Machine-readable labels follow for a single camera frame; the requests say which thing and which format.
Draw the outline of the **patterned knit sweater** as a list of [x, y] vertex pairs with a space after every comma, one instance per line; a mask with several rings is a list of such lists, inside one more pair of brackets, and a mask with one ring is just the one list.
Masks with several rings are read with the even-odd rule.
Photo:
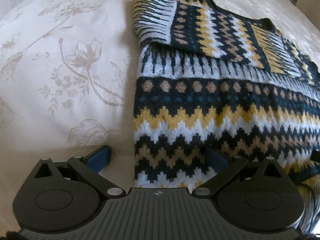
[[133, 0], [141, 48], [135, 187], [187, 187], [216, 175], [208, 150], [277, 159], [319, 221], [319, 72], [268, 18], [213, 0]]

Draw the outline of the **white floral bedspread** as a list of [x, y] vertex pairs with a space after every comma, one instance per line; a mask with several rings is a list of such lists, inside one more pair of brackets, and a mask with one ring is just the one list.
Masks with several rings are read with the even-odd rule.
[[[319, 63], [319, 30], [288, 0], [214, 2], [269, 18]], [[20, 0], [1, 16], [2, 235], [19, 229], [12, 202], [42, 157], [65, 161], [107, 144], [103, 176], [133, 186], [138, 57], [132, 0]]]

